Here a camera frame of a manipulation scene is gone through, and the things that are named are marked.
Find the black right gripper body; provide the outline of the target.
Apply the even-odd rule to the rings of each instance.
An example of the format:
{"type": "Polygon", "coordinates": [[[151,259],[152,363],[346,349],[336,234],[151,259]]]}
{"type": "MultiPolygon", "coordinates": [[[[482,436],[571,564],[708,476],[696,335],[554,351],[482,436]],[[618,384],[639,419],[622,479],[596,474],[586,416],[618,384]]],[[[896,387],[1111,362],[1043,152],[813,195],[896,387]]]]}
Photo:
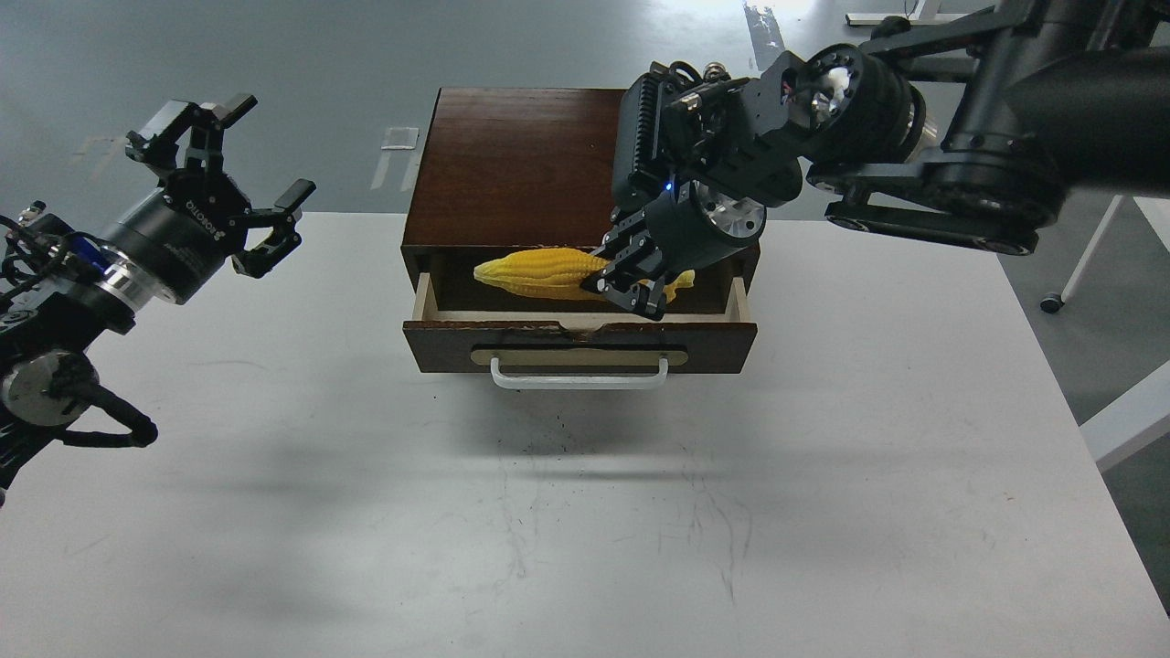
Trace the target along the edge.
{"type": "Polygon", "coordinates": [[[808,100],[801,61],[776,61],[757,78],[652,63],[620,101],[614,208],[648,206],[668,268],[746,249],[768,211],[801,193],[808,100]]]}

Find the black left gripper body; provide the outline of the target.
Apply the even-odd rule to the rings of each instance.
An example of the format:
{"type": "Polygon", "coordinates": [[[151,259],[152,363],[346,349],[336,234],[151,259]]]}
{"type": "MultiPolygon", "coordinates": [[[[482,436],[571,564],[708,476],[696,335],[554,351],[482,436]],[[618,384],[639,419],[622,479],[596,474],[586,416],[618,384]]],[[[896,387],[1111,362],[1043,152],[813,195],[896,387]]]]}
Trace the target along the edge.
{"type": "Polygon", "coordinates": [[[176,172],[166,185],[99,229],[135,265],[154,276],[171,303],[187,303],[230,254],[243,251],[246,229],[230,219],[252,208],[228,174],[205,186],[204,174],[176,172]]]}

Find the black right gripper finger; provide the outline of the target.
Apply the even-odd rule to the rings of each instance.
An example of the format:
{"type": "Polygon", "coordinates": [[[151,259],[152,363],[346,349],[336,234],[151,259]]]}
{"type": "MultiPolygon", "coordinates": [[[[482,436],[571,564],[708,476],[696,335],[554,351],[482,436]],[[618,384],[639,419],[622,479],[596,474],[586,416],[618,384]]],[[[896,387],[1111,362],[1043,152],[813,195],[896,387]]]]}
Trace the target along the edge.
{"type": "Polygon", "coordinates": [[[677,289],[693,287],[695,277],[697,277],[696,270],[669,270],[665,254],[659,251],[659,295],[648,295],[648,289],[644,285],[635,283],[631,292],[617,292],[614,287],[606,288],[603,299],[622,308],[622,311],[660,321],[665,317],[669,301],[675,299],[677,289]]]}
{"type": "Polygon", "coordinates": [[[648,289],[648,295],[659,295],[659,246],[647,226],[647,210],[648,206],[639,211],[615,207],[610,232],[591,253],[610,265],[581,280],[583,292],[601,294],[610,287],[617,292],[631,292],[635,283],[641,283],[648,289]]]}

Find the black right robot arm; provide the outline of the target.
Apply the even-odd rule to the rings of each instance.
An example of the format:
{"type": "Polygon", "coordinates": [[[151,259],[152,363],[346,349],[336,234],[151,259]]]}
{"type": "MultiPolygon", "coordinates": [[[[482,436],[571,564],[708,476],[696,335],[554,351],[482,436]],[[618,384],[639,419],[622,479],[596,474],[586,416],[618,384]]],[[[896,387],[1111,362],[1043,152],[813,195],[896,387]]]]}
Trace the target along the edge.
{"type": "Polygon", "coordinates": [[[1027,255],[1071,190],[1166,198],[1165,1],[1000,1],[886,18],[757,78],[653,63],[622,95],[606,259],[581,280],[644,318],[758,242],[803,184],[840,228],[1027,255]]]}

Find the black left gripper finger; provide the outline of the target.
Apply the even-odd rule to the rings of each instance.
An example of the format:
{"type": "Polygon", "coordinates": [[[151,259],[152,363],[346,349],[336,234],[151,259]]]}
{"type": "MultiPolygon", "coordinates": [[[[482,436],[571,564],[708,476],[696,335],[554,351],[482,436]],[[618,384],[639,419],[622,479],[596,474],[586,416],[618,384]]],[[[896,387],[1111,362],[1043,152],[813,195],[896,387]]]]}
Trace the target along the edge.
{"type": "Polygon", "coordinates": [[[222,174],[223,133],[256,104],[252,92],[239,92],[227,105],[171,100],[142,131],[126,133],[125,155],[160,179],[180,170],[222,174]]]}
{"type": "Polygon", "coordinates": [[[238,274],[252,279],[263,277],[297,249],[302,244],[296,229],[302,215],[300,208],[309,196],[314,196],[314,191],[316,191],[315,181],[297,179],[283,196],[280,196],[271,208],[248,210],[243,214],[230,217],[230,228],[242,229],[243,237],[247,237],[248,229],[271,229],[259,246],[230,254],[230,265],[238,274]]]}

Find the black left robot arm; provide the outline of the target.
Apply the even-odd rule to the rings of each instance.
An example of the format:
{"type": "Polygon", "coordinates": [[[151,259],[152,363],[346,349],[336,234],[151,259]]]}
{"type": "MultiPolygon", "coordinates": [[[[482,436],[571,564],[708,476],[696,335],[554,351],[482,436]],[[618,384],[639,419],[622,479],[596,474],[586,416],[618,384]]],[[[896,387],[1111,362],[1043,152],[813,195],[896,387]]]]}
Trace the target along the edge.
{"type": "Polygon", "coordinates": [[[154,297],[187,303],[226,262],[259,279],[301,245],[296,224],[314,181],[255,208],[223,170],[223,133],[256,103],[249,92],[226,105],[168,101],[128,133],[128,157],[157,186],[96,237],[42,201],[4,218],[4,491],[55,441],[154,443],[154,421],[101,383],[87,349],[103,333],[130,333],[154,297]]]}

